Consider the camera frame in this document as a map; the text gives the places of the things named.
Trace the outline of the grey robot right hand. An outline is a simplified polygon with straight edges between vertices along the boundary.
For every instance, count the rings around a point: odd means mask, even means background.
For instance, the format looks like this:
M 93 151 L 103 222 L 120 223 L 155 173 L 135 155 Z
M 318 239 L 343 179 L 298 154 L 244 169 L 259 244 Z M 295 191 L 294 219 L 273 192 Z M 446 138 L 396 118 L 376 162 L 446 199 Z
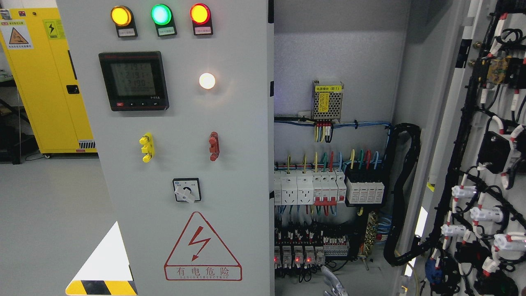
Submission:
M 324 276 L 324 283 L 330 288 L 323 291 L 324 296 L 349 296 L 346 288 L 341 281 L 327 268 L 321 267 L 321 273 Z

